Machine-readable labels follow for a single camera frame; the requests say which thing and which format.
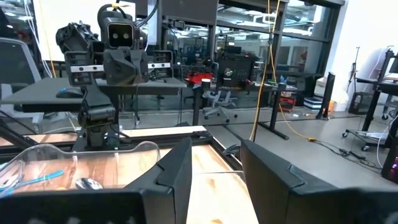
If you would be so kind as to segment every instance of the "white cable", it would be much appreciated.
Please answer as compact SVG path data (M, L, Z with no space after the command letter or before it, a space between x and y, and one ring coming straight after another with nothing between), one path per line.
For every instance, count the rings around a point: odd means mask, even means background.
M145 49L144 49L145 52L147 52L148 43L149 43L149 41L148 41L148 38L147 38L147 44L146 44Z
M51 130L51 131L46 131L46 132L44 132L44 134L50 134L50 133L53 133L53 132L56 132L56 131L62 131L62 130L65 130L65 129L74 129L74 127L57 128L57 129L54 129L54 130Z
M70 117L68 117L68 120L69 120L69 122L70 122L70 125L72 125L73 130L76 131L76 127L75 127L75 125L73 124L73 122L72 122L72 120L70 119Z
M33 18L32 13L31 13L31 11L30 11L30 9L29 9L29 5L28 5L27 0L24 0L24 8L25 8L25 15L26 15L28 18ZM27 23L28 23L28 25L29 25L29 28L31 29L31 31L32 31L32 33L33 33L34 40L35 40L35 42L36 42L37 48L39 49L39 52L40 52L40 54L41 54L41 51L40 51L40 42L39 42L39 38L36 36L36 30L35 30L35 28L34 28L33 20L32 20L32 19L27 19L26 21L27 21ZM50 78L52 78L52 73L51 73L51 70L50 70L49 66L48 66L47 63L43 60L43 58L41 58L41 61L42 61L42 63L43 63L43 68L44 68L44 70L47 72L47 75L48 75Z
M383 136L383 134L386 133L386 131L389 131L390 125L398 118L398 116L396 116L385 128L385 130L383 131L383 133L381 134L381 136ZM380 159L379 159L379 149L380 149L380 142L381 142L381 136L379 137L379 140L377 141L377 150L376 150L376 157L377 157L377 163L379 164L380 168L383 168L383 166L381 165Z

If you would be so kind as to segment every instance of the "black equipment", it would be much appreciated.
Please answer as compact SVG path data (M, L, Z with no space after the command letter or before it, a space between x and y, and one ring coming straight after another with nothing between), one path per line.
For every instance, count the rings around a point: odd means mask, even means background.
M242 52L242 47L225 46L224 51L228 54L240 54Z
M332 72L329 72L328 78L325 85L325 92L322 98L322 105L319 109L318 114L316 115L316 119L324 119L329 120L329 105L331 100L331 94L333 92L333 87L335 85L336 75Z
M227 87L243 87L247 80L253 80L253 69L256 61L257 57L248 55L224 54L217 60L220 65L218 84Z
M398 138L392 140L386 161L381 170L381 176L398 184Z
M366 114L372 101L373 94L366 92L356 92L349 104L348 112L352 114Z
M4 223L180 224L187 220L191 184L192 141L186 138L123 189L14 194L0 199L0 213Z
M249 140L241 161L259 223L395 223L396 192L338 189Z

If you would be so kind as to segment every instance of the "black desk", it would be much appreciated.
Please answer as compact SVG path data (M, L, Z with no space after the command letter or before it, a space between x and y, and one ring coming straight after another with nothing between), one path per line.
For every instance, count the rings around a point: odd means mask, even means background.
M133 84L128 86L109 86L105 80L97 80L103 93L111 98L116 111L119 108L119 95L178 95L180 88L187 85L176 78ZM77 112L82 99L57 98L63 88L70 88L67 78L44 78L0 101L0 104L22 105L23 112Z
M369 130L369 127L373 120L374 111L376 110L376 106L379 101L380 94L387 93L390 95L398 96L398 83L381 82L381 83L377 84L377 80L370 80L370 79L368 80L368 79L362 79L362 78L361 79L357 78L357 82L370 83L370 84L373 84L376 86L376 90L374 91L372 101L369 105L369 110L366 113L365 121L363 123L362 130L361 130L363 132L367 132ZM391 142L392 142L393 138L397 134L397 129L398 129L398 119L395 119L394 122L390 126L390 130L389 130L386 140L381 140L379 147L389 148L391 146ZM377 144L378 144L378 140L362 136L362 135L358 134L358 130L347 129L345 131L345 133L343 133L343 137L347 137L348 133L355 135L360 140L365 142L365 146L361 148L363 151L367 151L369 149L369 147L377 146Z

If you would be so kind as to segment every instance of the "concrete floor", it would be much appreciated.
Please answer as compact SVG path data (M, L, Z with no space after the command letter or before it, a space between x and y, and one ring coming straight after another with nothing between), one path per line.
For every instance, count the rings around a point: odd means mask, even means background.
M242 138L249 138L252 121L254 117L254 110L234 110L232 113L238 114L238 118L231 118L231 123L228 125L235 133L240 135ZM355 139L353 136L342 138L341 134L345 129L358 129L361 127L364 119L362 117L353 116L347 113L334 113L335 119L329 121L313 120L311 116L304 116L308 113L307 110L297 109L294 114L286 114L286 118L289 121L291 127L303 134L304 136L317 138L318 140L332 143L335 146L357 151L367 157L367 159L375 164L376 160L376 149L370 149L368 152L361 152L360 148L363 143L359 139ZM141 113L141 123L136 128L158 128L158 127L170 127L177 124L177 113L175 111L165 112L150 112ZM271 112L268 109L263 109L260 116L260 121L269 121ZM182 121L186 121L189 124L192 121L192 112L184 111ZM375 118L375 122L371 125L373 131L383 131L386 125L378 121L381 119ZM124 129L134 128L131 114L125 113L121 115L121 125ZM200 115L200 125L207 125L206 128L209 132L217 138L222 145L229 147L233 144L239 144L239 139L231 134L226 128L219 124L224 123L224 118L214 116L208 120L203 119L203 115ZM69 120L63 120L52 124L45 124L44 131L50 131L52 129L70 127ZM280 157L290 161L297 167L313 174L337 187L354 187L354 186L366 186L366 187L381 187L385 189L397 188L398 185L383 179L380 176L380 170L370 169L362 167L359 164L348 161L341 156L338 156L327 148L319 146L318 144L308 142L306 139L297 136L292 130L286 125L285 122L279 122L276 128L287 134L290 139L285 141L268 130L258 127L256 143L262 147L272 151ZM21 128L18 128L20 133L26 133ZM61 129L60 131L72 130L71 128ZM384 163L387 151L381 149L379 152L381 163Z

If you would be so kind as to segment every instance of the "clear plastic shield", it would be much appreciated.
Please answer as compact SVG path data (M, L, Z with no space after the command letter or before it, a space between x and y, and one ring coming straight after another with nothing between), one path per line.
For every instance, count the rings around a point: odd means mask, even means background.
M63 152L41 144L0 170L0 197L44 190L120 189L159 160L159 147L149 141L128 151L98 152Z

